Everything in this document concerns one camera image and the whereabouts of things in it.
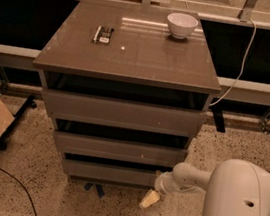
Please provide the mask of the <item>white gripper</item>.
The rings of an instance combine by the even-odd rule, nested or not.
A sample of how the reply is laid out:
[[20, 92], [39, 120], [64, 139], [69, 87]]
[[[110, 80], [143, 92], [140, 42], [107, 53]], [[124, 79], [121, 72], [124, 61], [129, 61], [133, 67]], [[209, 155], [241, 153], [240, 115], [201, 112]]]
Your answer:
[[161, 173], [156, 177], [155, 187], [150, 189], [148, 193], [141, 200], [139, 206], [141, 209], [146, 209], [160, 200], [160, 195], [166, 195], [169, 193], [175, 193], [179, 191], [180, 187], [175, 182], [171, 172]]

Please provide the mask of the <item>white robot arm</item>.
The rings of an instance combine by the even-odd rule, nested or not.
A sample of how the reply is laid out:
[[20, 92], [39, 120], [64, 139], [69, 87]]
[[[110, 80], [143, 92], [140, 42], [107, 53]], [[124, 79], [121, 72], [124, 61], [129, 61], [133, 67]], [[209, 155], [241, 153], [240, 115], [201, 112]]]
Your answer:
[[161, 173], [140, 202], [147, 208], [163, 195], [205, 191], [202, 216], [270, 216], [270, 173], [243, 160], [226, 160], [213, 172], [178, 163]]

